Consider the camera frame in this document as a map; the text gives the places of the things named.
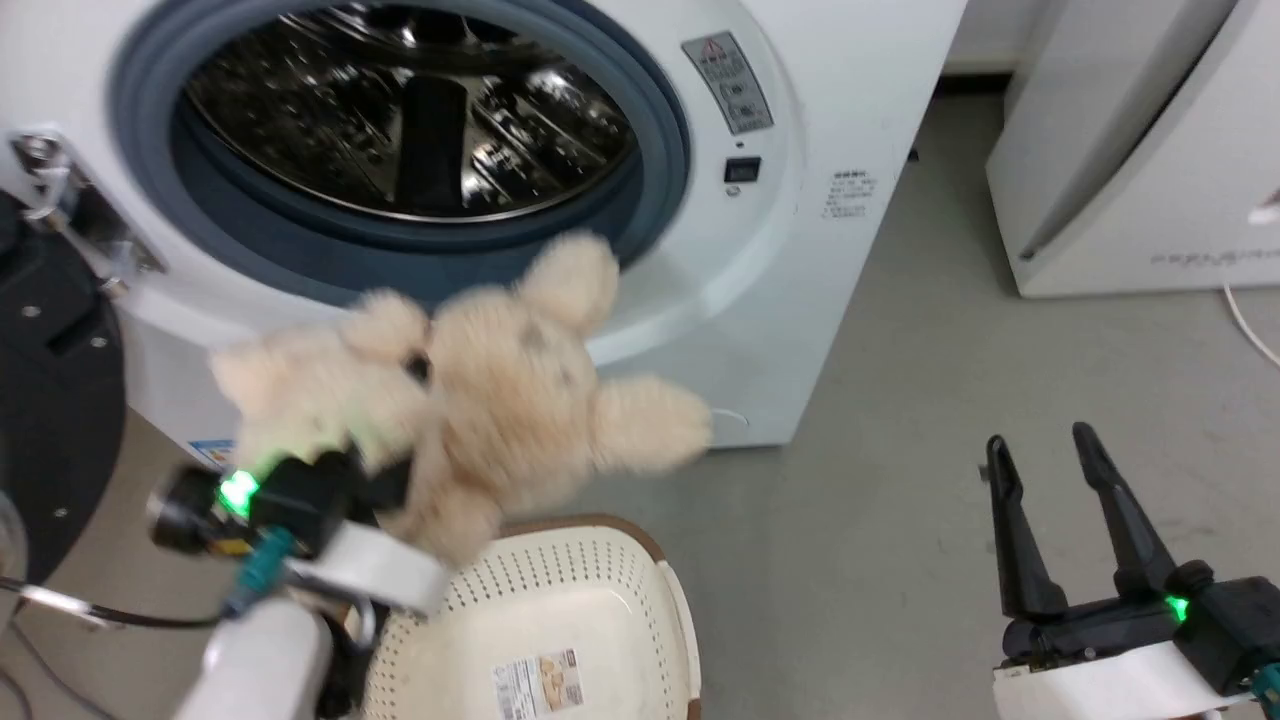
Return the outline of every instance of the label in basket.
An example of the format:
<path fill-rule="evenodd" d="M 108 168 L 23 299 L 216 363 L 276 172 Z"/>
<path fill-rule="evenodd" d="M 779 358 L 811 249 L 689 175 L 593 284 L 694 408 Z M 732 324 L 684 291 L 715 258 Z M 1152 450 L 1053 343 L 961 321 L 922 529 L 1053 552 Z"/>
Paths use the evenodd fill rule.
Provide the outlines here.
<path fill-rule="evenodd" d="M 493 669 L 502 720 L 531 720 L 582 705 L 572 650 L 513 660 Z"/>

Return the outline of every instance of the white power cord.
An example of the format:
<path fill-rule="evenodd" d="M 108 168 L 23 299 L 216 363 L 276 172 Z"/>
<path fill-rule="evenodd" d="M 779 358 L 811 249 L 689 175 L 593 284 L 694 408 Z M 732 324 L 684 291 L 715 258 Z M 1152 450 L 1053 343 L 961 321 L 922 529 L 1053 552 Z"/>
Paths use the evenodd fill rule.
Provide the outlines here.
<path fill-rule="evenodd" d="M 1249 327 L 1249 323 L 1244 322 L 1244 315 L 1240 314 L 1240 306 L 1235 304 L 1235 295 L 1231 293 L 1231 286 L 1222 283 L 1222 295 L 1226 297 L 1226 305 L 1228 307 L 1231 309 L 1231 316 L 1235 318 L 1235 324 L 1236 327 L 1240 328 L 1240 332 L 1244 333 L 1244 337 L 1249 338 L 1249 342 L 1253 343 L 1253 347 L 1257 347 L 1258 352 L 1265 355 L 1266 359 L 1270 360 L 1272 365 L 1280 368 L 1280 356 L 1277 356 L 1270 347 L 1267 347 L 1267 343 L 1262 342 L 1262 338 L 1260 338 L 1253 332 L 1253 328 Z"/>

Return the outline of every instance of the basket handle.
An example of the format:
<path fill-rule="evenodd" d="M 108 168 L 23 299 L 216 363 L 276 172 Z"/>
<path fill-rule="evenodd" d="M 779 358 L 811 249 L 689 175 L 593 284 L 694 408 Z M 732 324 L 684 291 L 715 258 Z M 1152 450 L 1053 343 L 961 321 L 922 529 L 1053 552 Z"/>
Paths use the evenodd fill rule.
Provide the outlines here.
<path fill-rule="evenodd" d="M 689 600 L 680 578 L 666 560 L 658 562 L 662 579 L 667 582 L 671 600 L 676 603 L 676 619 L 680 621 L 680 634 L 685 638 L 685 657 L 689 662 L 689 700 L 703 696 L 703 662 L 698 652 L 698 635 L 694 633 L 694 615 L 689 611 Z"/>

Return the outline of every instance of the plush toy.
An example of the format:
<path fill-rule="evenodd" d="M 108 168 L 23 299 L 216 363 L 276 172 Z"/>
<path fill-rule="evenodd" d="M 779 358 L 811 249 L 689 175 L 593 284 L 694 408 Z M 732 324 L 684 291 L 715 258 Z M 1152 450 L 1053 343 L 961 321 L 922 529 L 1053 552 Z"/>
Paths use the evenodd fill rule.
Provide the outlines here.
<path fill-rule="evenodd" d="M 589 233 L 554 241 L 512 288 L 438 309 L 379 292 L 340 327 L 289 331 L 214 359 L 243 424 L 237 462 L 355 441 L 369 471 L 412 452 L 396 536 L 453 565 L 502 519 L 553 507 L 593 473 L 669 470 L 710 442 L 695 395 L 653 377 L 600 382 L 585 341 L 608 316 L 618 265 Z"/>

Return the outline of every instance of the laundry basket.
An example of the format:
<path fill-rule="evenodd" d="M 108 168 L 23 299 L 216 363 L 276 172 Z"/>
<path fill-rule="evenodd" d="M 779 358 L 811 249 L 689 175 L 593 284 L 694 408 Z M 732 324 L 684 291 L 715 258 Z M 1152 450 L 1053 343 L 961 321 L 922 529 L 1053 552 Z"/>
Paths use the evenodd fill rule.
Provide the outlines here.
<path fill-rule="evenodd" d="M 701 671 L 680 580 L 605 515 L 513 528 L 425 620 L 392 616 L 366 720 L 696 720 Z"/>

